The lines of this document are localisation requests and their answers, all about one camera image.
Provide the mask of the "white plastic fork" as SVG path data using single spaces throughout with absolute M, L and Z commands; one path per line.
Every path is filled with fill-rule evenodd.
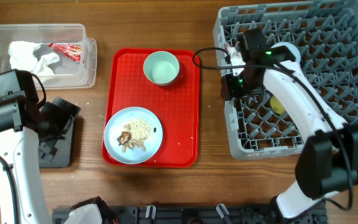
M 228 55 L 231 55 L 232 54 L 232 47 L 231 47 L 231 45 L 229 44 L 229 43 L 225 43 L 224 44 L 224 48 L 225 48 L 225 50 L 227 51 L 227 54 Z

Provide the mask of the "yellow plastic cup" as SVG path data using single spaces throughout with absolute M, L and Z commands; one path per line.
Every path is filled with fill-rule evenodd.
M 270 105 L 276 114 L 281 115 L 285 112 L 285 108 L 283 107 L 281 102 L 278 100 L 278 98 L 274 95 L 272 95 L 272 97 L 270 98 Z

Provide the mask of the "red snack wrapper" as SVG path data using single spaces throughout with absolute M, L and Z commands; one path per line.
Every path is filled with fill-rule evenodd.
M 81 60 L 82 48 L 78 45 L 51 43 L 48 47 L 60 52 L 74 62 L 80 62 Z

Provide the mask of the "white napkin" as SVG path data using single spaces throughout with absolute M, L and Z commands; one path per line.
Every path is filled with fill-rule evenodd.
M 55 72 L 49 67 L 60 61 L 60 57 L 51 52 L 43 54 L 39 59 L 34 52 L 39 50 L 42 43 L 13 41 L 9 44 L 8 54 L 12 69 L 25 70 L 37 75 L 42 82 L 55 78 Z

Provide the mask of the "green plastic bowl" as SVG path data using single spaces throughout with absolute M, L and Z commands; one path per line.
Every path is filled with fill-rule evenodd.
M 171 84 L 180 72 L 176 56 L 166 51 L 156 51 L 148 55 L 143 64 L 146 78 L 159 86 Z

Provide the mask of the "light blue plate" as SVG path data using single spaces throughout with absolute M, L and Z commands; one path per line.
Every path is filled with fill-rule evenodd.
M 123 164 L 140 164 L 160 149 L 163 128 L 153 112 L 128 107 L 115 113 L 104 130 L 104 146 L 113 159 Z

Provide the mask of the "food scraps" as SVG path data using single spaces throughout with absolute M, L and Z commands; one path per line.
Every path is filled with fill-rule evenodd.
M 145 152 L 147 150 L 145 142 L 153 135 L 155 130 L 151 123 L 145 119 L 135 118 L 128 121 L 123 126 L 121 135 L 117 138 L 119 145 L 122 147 L 122 152 L 136 147 Z

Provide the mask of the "light blue bowl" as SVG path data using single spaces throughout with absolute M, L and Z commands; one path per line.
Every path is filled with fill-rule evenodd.
M 295 56 L 295 61 L 297 63 L 301 62 L 301 53 L 298 50 L 298 47 L 289 43 L 289 42 L 278 42 L 274 45 L 272 45 L 272 49 L 277 48 L 277 47 L 281 47 L 284 46 L 286 47 L 294 56 Z

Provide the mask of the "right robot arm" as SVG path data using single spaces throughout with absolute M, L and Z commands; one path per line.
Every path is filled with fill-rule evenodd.
M 267 45 L 260 29 L 237 37 L 238 47 L 223 45 L 231 71 L 222 77 L 222 95 L 233 100 L 264 88 L 275 96 L 305 142 L 295 166 L 296 181 L 272 200 L 270 220 L 288 223 L 332 196 L 347 191 L 352 207 L 358 185 L 358 124 L 347 121 L 323 100 L 301 69 L 301 54 L 289 42 Z

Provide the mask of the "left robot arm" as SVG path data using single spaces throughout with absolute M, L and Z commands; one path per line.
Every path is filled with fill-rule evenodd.
M 64 140 L 80 108 L 56 97 L 40 100 L 37 76 L 0 73 L 0 212 L 2 223 L 51 223 L 39 169 L 39 153 Z

